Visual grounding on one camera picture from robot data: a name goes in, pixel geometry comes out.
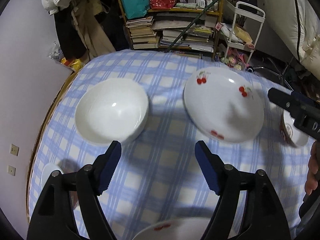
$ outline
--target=teal package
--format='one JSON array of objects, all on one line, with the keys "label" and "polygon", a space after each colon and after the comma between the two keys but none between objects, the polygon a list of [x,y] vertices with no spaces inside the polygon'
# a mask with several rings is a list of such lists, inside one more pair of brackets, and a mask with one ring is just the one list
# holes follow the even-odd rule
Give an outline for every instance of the teal package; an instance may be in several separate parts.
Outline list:
[{"label": "teal package", "polygon": [[149,0],[121,0],[127,18],[144,17],[150,8]]}]

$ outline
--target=electrical outlet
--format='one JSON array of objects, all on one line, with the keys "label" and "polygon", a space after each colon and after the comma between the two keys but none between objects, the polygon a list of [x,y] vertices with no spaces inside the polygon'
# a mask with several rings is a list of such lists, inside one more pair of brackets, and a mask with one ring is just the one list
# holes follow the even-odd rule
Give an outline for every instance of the electrical outlet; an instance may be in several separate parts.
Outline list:
[{"label": "electrical outlet", "polygon": [[16,168],[8,165],[8,173],[12,176],[16,176]]},{"label": "electrical outlet", "polygon": [[18,156],[18,152],[19,152],[19,147],[12,144],[10,148],[10,153],[12,155]]}]

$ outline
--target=tablecloth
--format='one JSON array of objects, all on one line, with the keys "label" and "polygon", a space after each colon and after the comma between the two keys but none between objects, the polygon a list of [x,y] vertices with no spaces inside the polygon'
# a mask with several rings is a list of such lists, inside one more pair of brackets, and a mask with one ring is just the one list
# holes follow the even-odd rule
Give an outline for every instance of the tablecloth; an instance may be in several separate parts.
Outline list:
[{"label": "tablecloth", "polygon": [[[218,197],[210,191],[195,159],[194,146],[204,140],[212,153],[240,171],[264,169],[284,207],[289,225],[300,219],[298,208],[310,147],[292,148],[279,132],[281,109],[267,98],[271,87],[285,90],[265,78],[239,72],[257,90],[264,105],[264,124],[258,136],[242,144],[228,144],[203,135],[183,105],[183,89],[197,69],[225,67],[171,53],[123,50],[97,57],[78,74],[58,104],[39,146],[29,191],[32,214],[41,193],[41,172],[49,162],[66,172],[77,171],[105,153],[107,147],[86,143],[74,124],[76,106],[84,93],[107,78],[130,78],[143,86],[150,100],[147,125],[138,138],[122,147],[122,157],[109,189],[99,196],[105,216],[118,239],[132,239],[143,228],[175,217],[211,217]],[[234,229],[241,223],[244,193],[239,199]],[[80,208],[74,211],[79,233],[87,236]]]}]

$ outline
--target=green pole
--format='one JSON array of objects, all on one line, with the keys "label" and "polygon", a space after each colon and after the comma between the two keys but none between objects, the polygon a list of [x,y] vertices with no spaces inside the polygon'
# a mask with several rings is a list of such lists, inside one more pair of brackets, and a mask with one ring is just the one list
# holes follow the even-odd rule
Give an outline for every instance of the green pole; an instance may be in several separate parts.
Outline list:
[{"label": "green pole", "polygon": [[205,14],[205,12],[207,10],[209,10],[217,1],[219,0],[213,0],[212,3],[210,3],[209,5],[207,5],[207,7],[205,7],[203,9],[203,11],[201,13],[199,13],[199,15],[179,34],[179,36],[170,44],[170,46],[167,48],[167,50],[165,52],[169,52],[170,49],[176,44],[176,42],[183,36],[183,34],[185,34],[190,28],[191,26],[202,16]]}]

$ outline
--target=finger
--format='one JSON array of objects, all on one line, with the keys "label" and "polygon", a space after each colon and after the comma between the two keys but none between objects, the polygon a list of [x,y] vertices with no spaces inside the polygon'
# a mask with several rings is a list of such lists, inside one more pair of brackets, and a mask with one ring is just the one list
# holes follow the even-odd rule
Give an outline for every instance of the finger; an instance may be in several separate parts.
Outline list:
[{"label": "finger", "polygon": [[315,176],[310,171],[308,171],[307,182],[305,184],[306,193],[311,194],[312,190],[315,190],[317,187],[318,187],[318,182],[316,181]]},{"label": "finger", "polygon": [[309,168],[309,171],[311,171],[313,174],[316,174],[318,172],[319,166],[318,166],[317,158],[315,155],[312,155],[310,157],[308,168]]},{"label": "finger", "polygon": [[315,141],[313,143],[310,153],[311,153],[311,155],[316,155],[316,153],[317,153],[317,141]]}]

